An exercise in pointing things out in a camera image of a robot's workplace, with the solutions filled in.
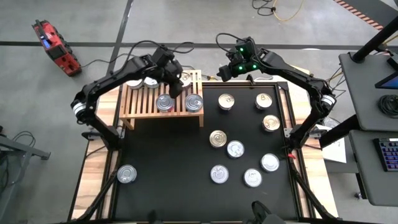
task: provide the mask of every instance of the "orange striped tape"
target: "orange striped tape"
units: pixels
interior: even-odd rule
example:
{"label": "orange striped tape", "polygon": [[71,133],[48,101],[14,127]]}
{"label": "orange striped tape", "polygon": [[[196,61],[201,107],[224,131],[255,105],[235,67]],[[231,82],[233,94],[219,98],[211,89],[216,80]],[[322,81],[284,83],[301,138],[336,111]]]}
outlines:
{"label": "orange striped tape", "polygon": [[353,6],[350,6],[349,4],[345,3],[342,0],[334,0],[337,4],[340,6],[343,6],[345,9],[349,10],[350,13],[354,14],[355,16],[358,16],[361,18],[363,21],[367,22],[369,25],[373,26],[377,30],[383,29],[383,26],[378,24],[377,22],[374,22],[372,19],[370,19],[368,16],[363,14],[362,12],[359,12],[356,10]]}

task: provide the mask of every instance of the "silver can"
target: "silver can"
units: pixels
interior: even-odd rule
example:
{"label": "silver can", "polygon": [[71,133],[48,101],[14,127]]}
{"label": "silver can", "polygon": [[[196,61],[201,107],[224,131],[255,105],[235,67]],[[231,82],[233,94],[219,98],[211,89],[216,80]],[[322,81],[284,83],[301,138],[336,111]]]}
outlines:
{"label": "silver can", "polygon": [[226,134],[223,131],[216,130],[210,134],[210,144],[215,148],[223,147],[226,143]]}
{"label": "silver can", "polygon": [[258,170],[250,168],[244,173],[243,180],[248,187],[258,187],[262,183],[262,175]]}
{"label": "silver can", "polygon": [[264,130],[268,132],[273,132],[280,127],[279,119],[274,115],[267,115],[264,117],[261,123]]}
{"label": "silver can", "polygon": [[132,165],[123,165],[118,169],[118,180],[122,184],[128,184],[137,178],[137,170]]}
{"label": "silver can", "polygon": [[244,154],[244,146],[240,141],[234,140],[228,143],[226,151],[231,158],[237,159]]}
{"label": "silver can", "polygon": [[256,106],[259,110],[265,110],[272,104],[272,98],[266,93],[260,93],[256,97]]}
{"label": "silver can", "polygon": [[203,98],[197,94],[190,94],[185,99],[185,108],[188,112],[199,112],[203,107]]}
{"label": "silver can", "polygon": [[161,94],[156,99],[156,107],[162,113],[167,113],[174,108],[174,99],[169,94]]}
{"label": "silver can", "polygon": [[279,168],[279,159],[272,153],[267,153],[261,158],[261,167],[267,172],[273,172]]}
{"label": "silver can", "polygon": [[157,88],[157,87],[159,87],[159,83],[157,83],[157,81],[154,80],[153,78],[149,78],[149,77],[146,77],[144,79],[144,85],[146,87],[148,87],[148,88]]}
{"label": "silver can", "polygon": [[222,94],[219,98],[218,98],[218,105],[220,106],[221,109],[223,110],[230,110],[232,108],[232,106],[235,103],[235,99],[233,96],[231,96],[230,94]]}
{"label": "silver can", "polygon": [[211,168],[210,177],[216,184],[223,184],[228,180],[228,169],[223,165],[215,165]]}
{"label": "silver can", "polygon": [[192,77],[190,74],[183,72],[181,73],[180,81],[182,82],[182,88],[186,89],[191,85]]}
{"label": "silver can", "polygon": [[127,81],[126,84],[133,90],[139,89],[143,85],[142,79]]}

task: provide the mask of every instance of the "wooden table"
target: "wooden table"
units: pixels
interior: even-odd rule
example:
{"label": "wooden table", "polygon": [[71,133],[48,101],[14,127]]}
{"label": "wooden table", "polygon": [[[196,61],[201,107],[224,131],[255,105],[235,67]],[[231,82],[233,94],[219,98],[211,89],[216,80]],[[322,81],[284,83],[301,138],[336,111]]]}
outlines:
{"label": "wooden table", "polygon": [[[287,82],[287,80],[281,77],[274,77],[273,80],[270,81],[259,81],[259,82]],[[292,101],[295,122],[297,124],[303,123],[305,118],[310,114],[310,103],[308,101],[307,92],[297,85],[289,82],[289,91],[290,98]],[[287,118],[286,123],[287,127],[291,128],[291,122],[289,118],[289,111],[287,110],[287,99],[284,92],[281,90],[281,98],[282,104],[284,108],[284,114]],[[112,125],[115,108],[118,100],[119,88],[115,88],[109,91],[107,94],[104,94],[99,99],[97,115],[108,125]],[[314,139],[309,139],[307,141],[308,145],[320,147],[319,142]],[[103,146],[101,140],[95,140],[89,142],[87,153],[94,151],[95,149]],[[335,217],[338,216],[337,209],[335,205],[335,200],[333,198],[333,193],[331,191],[329,177],[326,172],[325,162],[323,160],[322,151],[318,149],[312,149],[310,147],[302,148],[305,168],[307,171],[308,181],[310,183],[310,188],[317,196],[322,205]],[[101,183],[103,180],[105,161],[107,156],[107,150],[103,149],[99,152],[92,154],[89,158],[86,159],[83,172],[81,174],[81,178],[78,186],[78,193],[76,196],[75,205],[73,208],[72,219],[78,218],[80,215],[84,213],[87,207],[94,200],[98,192],[101,188]],[[111,170],[114,167],[114,162],[117,157],[117,152],[113,153],[111,164]],[[103,208],[103,217],[106,218],[108,216],[109,210],[109,198],[111,194],[111,189],[108,191],[108,194],[104,201]],[[304,192],[299,187],[300,199],[303,207],[303,214],[305,217],[308,217],[308,206],[307,200],[305,198]]]}

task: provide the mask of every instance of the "black pole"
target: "black pole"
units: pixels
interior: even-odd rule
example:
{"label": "black pole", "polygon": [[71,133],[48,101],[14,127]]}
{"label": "black pole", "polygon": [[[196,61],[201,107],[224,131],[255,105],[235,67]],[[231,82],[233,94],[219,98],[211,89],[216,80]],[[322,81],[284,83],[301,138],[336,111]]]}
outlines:
{"label": "black pole", "polygon": [[395,17],[385,28],[380,30],[368,43],[366,43],[358,52],[356,52],[352,59],[356,63],[362,62],[366,56],[373,50],[376,50],[384,41],[387,40],[395,31],[398,30],[398,16]]}

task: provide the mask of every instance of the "keyboard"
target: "keyboard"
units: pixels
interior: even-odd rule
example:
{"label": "keyboard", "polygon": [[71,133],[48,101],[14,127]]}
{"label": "keyboard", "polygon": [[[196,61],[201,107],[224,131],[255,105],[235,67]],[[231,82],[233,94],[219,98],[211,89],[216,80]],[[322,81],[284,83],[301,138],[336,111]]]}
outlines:
{"label": "keyboard", "polygon": [[398,138],[373,139],[384,171],[398,171]]}

